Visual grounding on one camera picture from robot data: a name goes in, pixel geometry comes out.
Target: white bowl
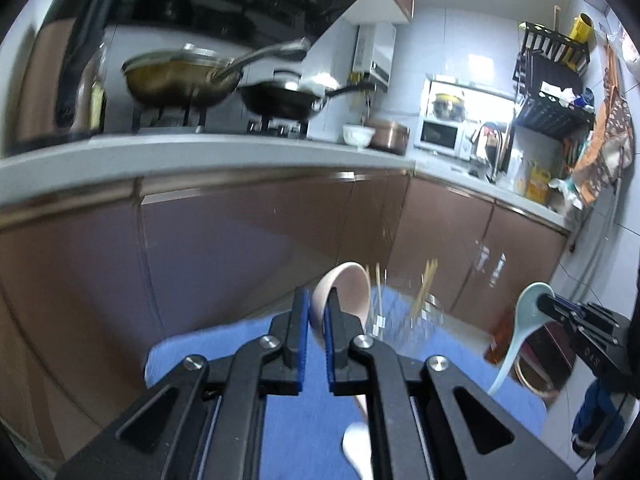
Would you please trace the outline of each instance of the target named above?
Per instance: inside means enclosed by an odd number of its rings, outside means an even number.
[[[371,142],[371,137],[375,133],[375,129],[359,124],[345,124],[342,126],[342,136],[344,142],[350,146],[364,148]]]

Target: pan lid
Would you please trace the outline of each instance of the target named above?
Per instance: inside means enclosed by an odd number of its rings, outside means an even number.
[[[122,65],[124,73],[143,66],[158,65],[171,61],[184,61],[200,66],[220,67],[227,66],[234,59],[223,56],[215,50],[198,48],[192,43],[186,43],[178,50],[156,50],[126,60]]]

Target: plastic bag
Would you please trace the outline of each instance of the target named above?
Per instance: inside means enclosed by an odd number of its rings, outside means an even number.
[[[607,39],[618,59],[626,65],[636,80],[640,81],[640,54],[626,33],[625,27],[622,24],[618,25],[618,30],[608,35]]]

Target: white water heater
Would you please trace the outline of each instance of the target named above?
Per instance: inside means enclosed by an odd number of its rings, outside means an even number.
[[[363,74],[365,80],[379,84],[386,92],[395,45],[396,28],[391,23],[361,25],[353,57],[353,71]]]

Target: black frying pan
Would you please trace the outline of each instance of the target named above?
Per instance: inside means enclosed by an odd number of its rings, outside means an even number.
[[[263,117],[278,117],[293,121],[308,121],[319,113],[329,99],[350,92],[373,91],[376,85],[362,82],[342,86],[319,96],[310,89],[280,80],[263,81],[254,85],[238,87],[242,102],[247,109]]]

